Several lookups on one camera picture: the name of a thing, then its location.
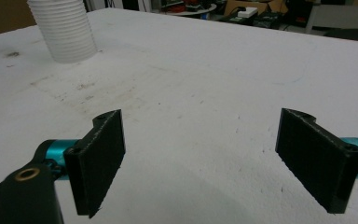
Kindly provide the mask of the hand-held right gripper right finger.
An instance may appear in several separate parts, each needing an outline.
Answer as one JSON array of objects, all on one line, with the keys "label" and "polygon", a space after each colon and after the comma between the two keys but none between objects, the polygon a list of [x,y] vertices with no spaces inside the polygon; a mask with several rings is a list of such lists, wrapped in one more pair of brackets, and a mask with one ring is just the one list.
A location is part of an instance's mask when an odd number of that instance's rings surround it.
[{"label": "hand-held right gripper right finger", "polygon": [[358,146],[344,142],[294,109],[281,111],[276,152],[329,214],[343,214],[358,175]]}]

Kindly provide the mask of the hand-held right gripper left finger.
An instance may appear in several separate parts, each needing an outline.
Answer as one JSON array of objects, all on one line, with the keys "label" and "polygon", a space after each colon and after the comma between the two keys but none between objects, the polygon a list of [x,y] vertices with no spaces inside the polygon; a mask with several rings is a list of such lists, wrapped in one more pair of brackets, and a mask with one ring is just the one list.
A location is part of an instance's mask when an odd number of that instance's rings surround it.
[{"label": "hand-held right gripper left finger", "polygon": [[63,152],[76,211],[89,218],[100,210],[126,153],[120,109],[92,123],[91,130]]}]

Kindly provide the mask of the white ribbed plastic cup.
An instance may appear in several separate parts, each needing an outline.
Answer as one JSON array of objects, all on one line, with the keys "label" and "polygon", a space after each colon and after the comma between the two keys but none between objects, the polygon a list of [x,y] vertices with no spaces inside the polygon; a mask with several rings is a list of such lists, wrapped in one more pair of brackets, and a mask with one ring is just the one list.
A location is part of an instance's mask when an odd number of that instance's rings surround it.
[{"label": "white ribbed plastic cup", "polygon": [[34,20],[57,63],[78,63],[97,47],[82,0],[27,0]]}]

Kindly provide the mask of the black electronic device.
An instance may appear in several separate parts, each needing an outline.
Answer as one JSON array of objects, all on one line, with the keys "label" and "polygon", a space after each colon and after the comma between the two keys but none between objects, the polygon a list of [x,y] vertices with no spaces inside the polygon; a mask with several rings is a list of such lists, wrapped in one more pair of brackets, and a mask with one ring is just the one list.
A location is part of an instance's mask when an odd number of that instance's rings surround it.
[{"label": "black electronic device", "polygon": [[263,12],[253,21],[254,27],[278,30],[281,26],[282,14],[278,12]]}]

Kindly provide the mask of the white power adapter box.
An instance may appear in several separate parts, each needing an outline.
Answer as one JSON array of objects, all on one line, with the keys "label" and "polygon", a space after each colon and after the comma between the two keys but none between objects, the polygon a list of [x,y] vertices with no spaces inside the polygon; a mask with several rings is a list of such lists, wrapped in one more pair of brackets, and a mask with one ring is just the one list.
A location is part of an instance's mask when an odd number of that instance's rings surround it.
[{"label": "white power adapter box", "polygon": [[245,10],[239,10],[237,12],[237,16],[240,18],[251,18],[258,12],[258,9],[256,7],[247,7]]}]

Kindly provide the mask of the brown cardboard box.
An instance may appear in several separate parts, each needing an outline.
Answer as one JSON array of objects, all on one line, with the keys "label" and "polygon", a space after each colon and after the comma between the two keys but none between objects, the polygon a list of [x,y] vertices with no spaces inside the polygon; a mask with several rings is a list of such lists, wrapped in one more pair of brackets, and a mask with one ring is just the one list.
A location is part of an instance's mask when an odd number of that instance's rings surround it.
[{"label": "brown cardboard box", "polygon": [[289,11],[286,0],[227,0],[224,15],[228,16],[237,7],[256,7],[258,13],[269,11],[285,14]]}]

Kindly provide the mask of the round white table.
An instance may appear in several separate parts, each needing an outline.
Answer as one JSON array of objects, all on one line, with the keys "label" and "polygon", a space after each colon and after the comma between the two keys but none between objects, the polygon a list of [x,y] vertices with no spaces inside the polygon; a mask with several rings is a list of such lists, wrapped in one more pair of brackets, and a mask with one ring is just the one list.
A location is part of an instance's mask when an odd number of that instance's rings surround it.
[{"label": "round white table", "polygon": [[217,8],[216,4],[211,4],[211,6],[207,9],[201,9],[198,11],[183,11],[183,12],[161,12],[164,15],[172,15],[172,16],[196,16],[196,15],[204,15],[214,11]]}]

